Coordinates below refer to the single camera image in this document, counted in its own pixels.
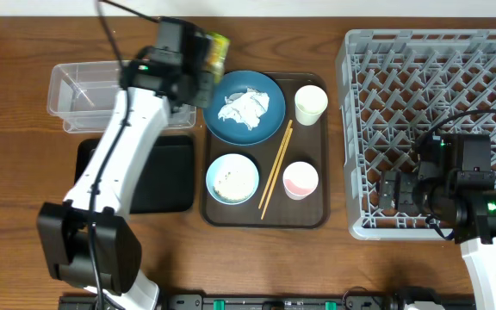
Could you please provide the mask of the yellow orange snack wrapper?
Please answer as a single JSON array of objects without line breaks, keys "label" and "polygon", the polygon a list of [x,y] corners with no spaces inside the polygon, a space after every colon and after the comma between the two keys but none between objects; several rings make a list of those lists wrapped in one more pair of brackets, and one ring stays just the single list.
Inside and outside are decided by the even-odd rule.
[{"label": "yellow orange snack wrapper", "polygon": [[206,67],[213,74],[214,82],[218,84],[224,75],[230,40],[215,32],[207,33],[207,37],[210,39],[210,49],[206,60]]}]

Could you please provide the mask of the white napkin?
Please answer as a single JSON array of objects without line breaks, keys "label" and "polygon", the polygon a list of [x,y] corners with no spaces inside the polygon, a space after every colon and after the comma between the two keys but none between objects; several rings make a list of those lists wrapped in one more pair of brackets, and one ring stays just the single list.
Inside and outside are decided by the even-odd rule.
[{"label": "white napkin", "polygon": [[246,92],[233,93],[224,100],[218,119],[244,124],[249,131],[258,127],[260,118],[268,111],[270,104],[270,97],[266,92],[253,88],[247,88]]}]

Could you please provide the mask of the pink cup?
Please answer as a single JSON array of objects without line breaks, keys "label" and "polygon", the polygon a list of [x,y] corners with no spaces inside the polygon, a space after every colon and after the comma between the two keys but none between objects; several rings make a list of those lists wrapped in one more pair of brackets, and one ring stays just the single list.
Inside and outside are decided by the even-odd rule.
[{"label": "pink cup", "polygon": [[286,195],[292,200],[302,200],[311,195],[319,185],[319,175],[316,169],[307,162],[290,164],[282,176]]}]

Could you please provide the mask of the light blue bowl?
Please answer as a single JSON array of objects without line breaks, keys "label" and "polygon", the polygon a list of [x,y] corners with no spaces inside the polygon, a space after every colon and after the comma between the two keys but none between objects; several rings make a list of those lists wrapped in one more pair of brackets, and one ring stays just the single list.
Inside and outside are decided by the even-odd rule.
[{"label": "light blue bowl", "polygon": [[239,205],[256,193],[259,172],[251,159],[238,153],[228,153],[209,165],[205,181],[208,193],[217,202]]}]

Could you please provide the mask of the leftover rice pile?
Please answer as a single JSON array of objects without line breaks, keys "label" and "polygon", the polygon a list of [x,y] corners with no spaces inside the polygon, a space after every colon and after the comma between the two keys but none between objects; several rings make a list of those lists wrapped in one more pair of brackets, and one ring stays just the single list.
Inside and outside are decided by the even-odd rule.
[{"label": "leftover rice pile", "polygon": [[242,171],[221,172],[214,179],[214,192],[225,202],[241,202],[253,191],[254,178]]}]

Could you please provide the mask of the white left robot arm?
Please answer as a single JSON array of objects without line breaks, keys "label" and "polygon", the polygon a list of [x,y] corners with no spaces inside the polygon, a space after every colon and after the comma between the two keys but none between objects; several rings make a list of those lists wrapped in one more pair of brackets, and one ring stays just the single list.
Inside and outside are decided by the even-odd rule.
[{"label": "white left robot arm", "polygon": [[129,227],[133,193],[175,103],[206,107],[230,40],[161,28],[154,46],[121,66],[113,115],[83,175],[61,203],[46,202],[37,230],[49,275],[97,295],[95,307],[154,309],[159,287],[140,268]]}]

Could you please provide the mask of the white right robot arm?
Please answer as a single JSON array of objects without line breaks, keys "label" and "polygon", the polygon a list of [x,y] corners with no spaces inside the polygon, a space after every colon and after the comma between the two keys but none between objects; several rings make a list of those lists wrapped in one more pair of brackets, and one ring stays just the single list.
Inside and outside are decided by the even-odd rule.
[{"label": "white right robot arm", "polygon": [[380,202],[412,204],[443,239],[461,248],[475,306],[496,309],[496,191],[491,172],[452,169],[440,177],[386,171]]}]

